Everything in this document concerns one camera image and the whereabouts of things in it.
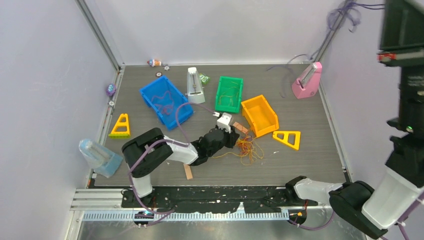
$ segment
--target pink metronome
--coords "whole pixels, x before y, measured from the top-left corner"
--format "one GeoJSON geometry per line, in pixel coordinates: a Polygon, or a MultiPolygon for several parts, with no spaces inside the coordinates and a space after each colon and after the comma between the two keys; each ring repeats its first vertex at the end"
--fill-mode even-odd
{"type": "Polygon", "coordinates": [[[305,71],[291,85],[294,95],[298,99],[314,96],[320,86],[321,70],[323,66],[319,61],[309,65],[305,71]]]}

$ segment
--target green plastic bin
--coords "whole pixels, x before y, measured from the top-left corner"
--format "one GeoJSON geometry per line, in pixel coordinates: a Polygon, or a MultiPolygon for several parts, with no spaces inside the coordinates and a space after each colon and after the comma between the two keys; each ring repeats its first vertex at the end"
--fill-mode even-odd
{"type": "Polygon", "coordinates": [[[238,114],[242,102],[242,91],[243,78],[221,76],[218,91],[216,91],[215,111],[238,114]]]}

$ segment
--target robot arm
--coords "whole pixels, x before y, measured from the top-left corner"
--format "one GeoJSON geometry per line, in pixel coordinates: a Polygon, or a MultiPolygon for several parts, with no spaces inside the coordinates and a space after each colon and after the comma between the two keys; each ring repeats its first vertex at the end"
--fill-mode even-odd
{"type": "Polygon", "coordinates": [[[373,239],[396,223],[402,229],[408,215],[424,204],[423,22],[424,8],[416,1],[385,0],[378,60],[387,67],[401,67],[399,113],[387,123],[407,134],[390,138],[394,149],[378,188],[363,181],[331,184],[306,177],[286,184],[294,197],[330,204],[337,215],[373,239]]]}
{"type": "Polygon", "coordinates": [[[132,171],[131,179],[139,198],[153,191],[150,173],[165,160],[182,162],[190,166],[205,163],[223,147],[233,148],[239,134],[230,125],[232,116],[228,113],[216,112],[218,117],[215,128],[204,136],[190,143],[183,143],[165,136],[159,128],[153,128],[142,135],[130,140],[122,146],[122,153],[128,167],[131,169],[149,146],[156,144],[132,171]]]}

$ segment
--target gray floor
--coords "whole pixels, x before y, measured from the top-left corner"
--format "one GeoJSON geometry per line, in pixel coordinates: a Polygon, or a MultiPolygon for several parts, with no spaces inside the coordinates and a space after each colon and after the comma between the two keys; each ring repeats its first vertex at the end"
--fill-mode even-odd
{"type": "MultiPolygon", "coordinates": [[[[242,99],[248,100],[258,95],[264,95],[273,110],[278,115],[280,131],[301,131],[300,150],[295,151],[272,138],[272,133],[257,139],[263,149],[264,158],[252,165],[244,166],[240,158],[232,154],[212,159],[206,163],[191,167],[193,177],[187,180],[181,162],[165,161],[152,174],[151,183],[154,186],[230,186],[230,185],[284,185],[287,181],[299,175],[325,182],[344,182],[342,165],[336,150],[335,142],[325,114],[319,93],[314,97],[297,99],[291,90],[294,78],[284,67],[275,67],[266,71],[269,65],[202,65],[197,69],[211,77],[209,84],[204,86],[205,106],[215,107],[215,95],[220,76],[244,79],[242,99]]],[[[290,65],[298,76],[307,65],[290,65]]],[[[109,132],[121,113],[129,115],[131,137],[154,127],[162,129],[170,138],[184,141],[181,131],[176,128],[168,131],[162,125],[156,114],[144,103],[139,89],[155,80],[155,74],[161,71],[182,92],[187,89],[187,66],[171,66],[169,71],[163,67],[127,66],[119,89],[118,98],[112,116],[109,132]]],[[[182,124],[193,141],[206,134],[216,124],[216,118],[209,112],[194,107],[194,115],[182,124]]],[[[244,117],[233,114],[237,122],[249,128],[244,117]]],[[[128,139],[106,140],[105,146],[122,154],[121,147],[128,139]]],[[[228,152],[227,148],[217,154],[228,152]]],[[[105,178],[97,176],[96,186],[127,186],[128,167],[125,162],[114,176],[105,178]]]]}

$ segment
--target yellow triangle block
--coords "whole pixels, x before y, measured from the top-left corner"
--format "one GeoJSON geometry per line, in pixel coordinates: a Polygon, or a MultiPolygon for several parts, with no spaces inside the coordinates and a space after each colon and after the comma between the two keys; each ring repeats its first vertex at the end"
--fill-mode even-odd
{"type": "Polygon", "coordinates": [[[116,121],[115,126],[109,133],[111,139],[127,139],[130,135],[130,120],[127,113],[121,113],[116,121]]]}
{"type": "Polygon", "coordinates": [[[294,150],[299,150],[299,146],[301,145],[301,132],[300,131],[274,131],[272,133],[272,138],[277,140],[278,142],[289,146],[294,150]],[[289,143],[289,135],[294,134],[294,144],[289,143]]]}

